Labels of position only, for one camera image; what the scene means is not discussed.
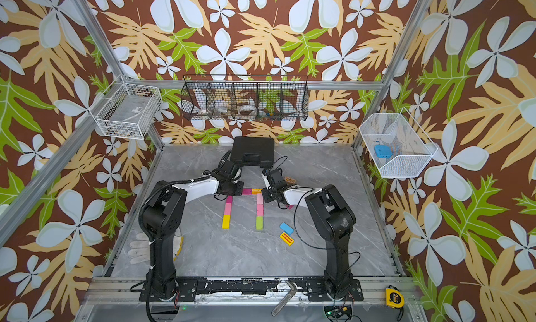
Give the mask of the green block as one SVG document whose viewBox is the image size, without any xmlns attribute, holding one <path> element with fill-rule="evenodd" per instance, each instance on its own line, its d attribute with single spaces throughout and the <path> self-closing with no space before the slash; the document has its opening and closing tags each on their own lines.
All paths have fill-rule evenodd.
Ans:
<svg viewBox="0 0 536 322">
<path fill-rule="evenodd" d="M 257 216 L 255 219 L 255 229 L 257 231 L 262 231 L 264 228 L 263 216 Z"/>
</svg>

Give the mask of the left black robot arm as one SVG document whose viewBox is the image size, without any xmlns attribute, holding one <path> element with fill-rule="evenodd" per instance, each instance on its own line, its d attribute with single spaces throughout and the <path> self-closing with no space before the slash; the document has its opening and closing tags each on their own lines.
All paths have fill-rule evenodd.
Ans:
<svg viewBox="0 0 536 322">
<path fill-rule="evenodd" d="M 159 181 L 143 202 L 139 226 L 149 239 L 149 271 L 141 298 L 145 302 L 177 298 L 177 271 L 173 261 L 174 234 L 188 202 L 208 195 L 239 196 L 243 191 L 241 167 L 221 160 L 199 178 Z"/>
</svg>

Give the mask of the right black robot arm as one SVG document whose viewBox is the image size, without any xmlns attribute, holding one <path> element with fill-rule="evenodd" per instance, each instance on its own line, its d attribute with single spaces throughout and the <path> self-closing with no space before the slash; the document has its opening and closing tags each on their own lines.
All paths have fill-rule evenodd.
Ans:
<svg viewBox="0 0 536 322">
<path fill-rule="evenodd" d="M 283 177 L 282 169 L 262 171 L 265 188 L 264 201 L 276 201 L 279 206 L 290 207 L 297 213 L 299 207 L 309 211 L 318 234 L 325 241 L 324 247 L 309 247 L 327 254 L 327 264 L 320 290 L 313 289 L 310 298 L 319 300 L 325 293 L 335 301 L 352 299 L 363 301 L 360 283 L 354 278 L 349 262 L 349 242 L 356 224 L 356 217 L 348 203 L 334 185 L 323 188 L 300 187 Z"/>
</svg>

